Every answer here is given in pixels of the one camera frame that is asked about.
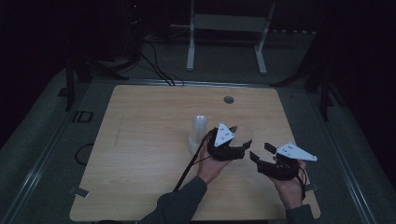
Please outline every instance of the hand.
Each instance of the hand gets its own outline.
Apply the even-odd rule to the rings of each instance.
[[[212,135],[209,136],[202,145],[200,151],[200,160],[203,161],[199,162],[199,168],[197,174],[206,182],[207,185],[220,174],[221,170],[226,165],[228,165],[231,162],[231,161],[216,161],[215,159],[213,159],[213,157],[210,157],[209,152],[207,152],[207,143],[209,142],[209,138],[211,137],[213,136]]]
[[[305,170],[306,163],[300,160],[297,161],[300,167]],[[304,172],[301,169],[299,170],[299,177],[304,179]],[[297,177],[294,177],[292,180],[269,178],[274,182],[280,200],[286,209],[293,209],[303,205],[303,188]]]

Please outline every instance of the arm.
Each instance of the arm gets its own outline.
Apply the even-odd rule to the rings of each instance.
[[[305,170],[306,163],[304,161],[298,162],[300,167]],[[300,178],[304,178],[303,175],[303,171],[300,170]],[[303,188],[296,177],[288,181],[277,180],[271,177],[270,179],[274,182],[280,200],[285,205],[286,220],[289,224],[317,223],[312,216],[309,204],[303,205]]]
[[[157,207],[145,216],[139,224],[178,224],[189,223],[198,204],[204,198],[207,185],[215,179],[230,161],[216,161],[209,157],[207,141],[200,152],[198,173],[188,184],[177,192],[166,193],[160,197]]]

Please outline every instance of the white triangular marker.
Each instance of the white triangular marker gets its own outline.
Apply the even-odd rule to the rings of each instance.
[[[216,135],[215,147],[221,146],[224,143],[230,141],[234,136],[235,134],[233,134],[230,129],[228,129],[227,126],[221,122],[219,124],[218,134]]]
[[[291,159],[304,160],[304,161],[317,161],[318,158],[313,156],[292,143],[287,143],[285,146],[276,150],[282,156]]]

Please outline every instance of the gray carpet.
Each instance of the gray carpet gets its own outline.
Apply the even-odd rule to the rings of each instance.
[[[197,46],[192,72],[185,70],[186,44],[157,43],[155,47],[161,69],[185,81],[260,84],[264,87],[296,71],[310,39],[303,35],[270,35],[264,49],[269,71],[265,77],[258,73],[251,47]],[[145,45],[144,53],[151,60],[154,58],[152,52],[151,47]],[[56,96],[64,86],[64,71],[51,81],[0,151],[2,215],[17,196],[35,161],[45,148],[53,146],[44,173],[14,220],[16,223],[74,223],[68,216],[74,196],[67,191],[78,186],[84,172],[84,166],[75,161],[75,153],[83,145],[94,142],[115,85],[158,79],[154,73],[142,68],[149,67],[145,62],[140,62],[139,66],[123,73],[132,78],[130,81],[115,81],[98,75],[90,85],[77,83],[78,100],[71,112],[64,112],[65,99]],[[355,202],[357,196],[353,189],[356,186],[364,195],[376,223],[395,223],[395,191],[380,169],[359,125],[347,107],[338,105],[335,100],[335,106],[329,107],[330,122],[323,121],[318,113],[319,94],[306,93],[303,85],[304,78],[277,90],[296,143],[318,156],[318,162],[308,163],[310,180],[319,186],[315,193],[321,210],[318,223],[364,223]],[[91,111],[92,122],[72,122],[76,110]],[[337,149],[342,150],[346,167],[339,162]],[[90,149],[85,148],[82,159],[87,160],[89,153]],[[346,181],[345,169],[353,173],[354,186]],[[286,222],[272,220],[270,223]]]

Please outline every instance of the gray sleeve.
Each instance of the gray sleeve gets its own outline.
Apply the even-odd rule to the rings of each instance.
[[[181,190],[161,196],[155,210],[139,221],[139,224],[190,223],[206,190],[205,181],[196,176]]]
[[[286,210],[286,220],[288,224],[315,224],[312,216],[311,206],[304,204],[301,207]]]

